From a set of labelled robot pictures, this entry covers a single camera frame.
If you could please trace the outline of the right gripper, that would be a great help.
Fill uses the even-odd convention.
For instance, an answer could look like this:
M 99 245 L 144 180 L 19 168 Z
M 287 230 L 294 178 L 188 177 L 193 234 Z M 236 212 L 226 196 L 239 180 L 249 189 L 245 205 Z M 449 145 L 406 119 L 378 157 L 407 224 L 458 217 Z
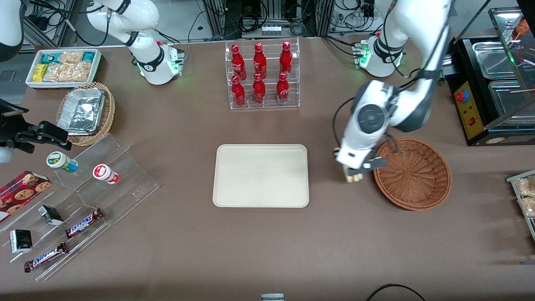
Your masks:
M 23 114 L 29 109 L 0 100 L 0 142 L 2 147 L 19 149 L 26 153 L 34 152 L 34 143 L 56 145 L 70 151 L 72 143 L 68 141 L 68 132 L 48 121 L 39 124 L 39 136 L 34 125 L 25 121 Z

